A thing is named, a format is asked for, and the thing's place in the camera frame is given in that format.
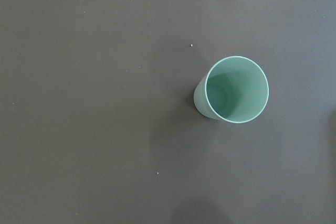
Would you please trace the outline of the green cup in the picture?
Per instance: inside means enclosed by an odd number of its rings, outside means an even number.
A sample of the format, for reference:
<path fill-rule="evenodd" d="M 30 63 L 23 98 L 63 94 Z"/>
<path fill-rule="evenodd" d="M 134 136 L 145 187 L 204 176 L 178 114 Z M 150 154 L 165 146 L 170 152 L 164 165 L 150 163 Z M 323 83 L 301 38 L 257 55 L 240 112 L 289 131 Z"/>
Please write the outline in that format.
<path fill-rule="evenodd" d="M 236 124 L 257 118 L 268 99 L 269 84 L 264 71 L 243 56 L 229 56 L 215 63 L 193 94 L 200 114 Z"/>

